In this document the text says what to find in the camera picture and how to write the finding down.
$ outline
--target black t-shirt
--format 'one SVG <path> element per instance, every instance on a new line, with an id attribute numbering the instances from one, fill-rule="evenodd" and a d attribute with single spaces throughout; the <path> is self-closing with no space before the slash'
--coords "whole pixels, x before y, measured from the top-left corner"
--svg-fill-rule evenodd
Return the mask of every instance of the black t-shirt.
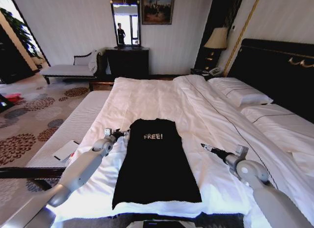
<path id="1" fill-rule="evenodd" d="M 126 157 L 120 168 L 112 209 L 120 202 L 201 202 L 176 124 L 136 120 L 130 126 Z"/>

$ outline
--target telephone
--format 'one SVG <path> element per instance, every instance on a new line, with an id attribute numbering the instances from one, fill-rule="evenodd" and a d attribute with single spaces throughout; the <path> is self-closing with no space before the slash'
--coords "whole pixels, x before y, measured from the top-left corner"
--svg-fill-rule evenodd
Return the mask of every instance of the telephone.
<path id="1" fill-rule="evenodd" d="M 209 71 L 209 74 L 211 74 L 214 77 L 219 77 L 222 74 L 222 70 L 219 69 L 219 67 L 213 68 L 212 70 Z"/>

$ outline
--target floral rug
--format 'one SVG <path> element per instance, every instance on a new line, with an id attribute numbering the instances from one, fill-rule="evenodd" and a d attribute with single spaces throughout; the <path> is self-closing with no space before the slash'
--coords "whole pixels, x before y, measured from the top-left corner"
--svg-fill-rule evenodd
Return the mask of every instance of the floral rug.
<path id="1" fill-rule="evenodd" d="M 48 85 L 40 74 L 0 85 L 3 96 L 23 98 L 0 113 L 0 167 L 24 167 L 88 92 L 87 81 L 51 78 Z M 0 224 L 38 191 L 25 179 L 0 179 Z"/>

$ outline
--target red object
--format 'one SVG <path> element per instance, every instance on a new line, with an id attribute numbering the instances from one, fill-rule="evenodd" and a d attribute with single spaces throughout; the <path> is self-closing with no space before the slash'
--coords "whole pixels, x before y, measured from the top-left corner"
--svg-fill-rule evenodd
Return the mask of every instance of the red object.
<path id="1" fill-rule="evenodd" d="M 8 94 L 5 96 L 5 98 L 9 100 L 10 102 L 15 103 L 22 99 L 20 96 L 21 94 Z"/>

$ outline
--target mirror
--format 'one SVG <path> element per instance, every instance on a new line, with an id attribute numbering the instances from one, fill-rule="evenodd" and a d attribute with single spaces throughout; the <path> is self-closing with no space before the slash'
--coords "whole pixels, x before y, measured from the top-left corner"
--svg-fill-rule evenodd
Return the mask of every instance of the mirror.
<path id="1" fill-rule="evenodd" d="M 110 0 L 118 47 L 140 46 L 140 0 Z"/>

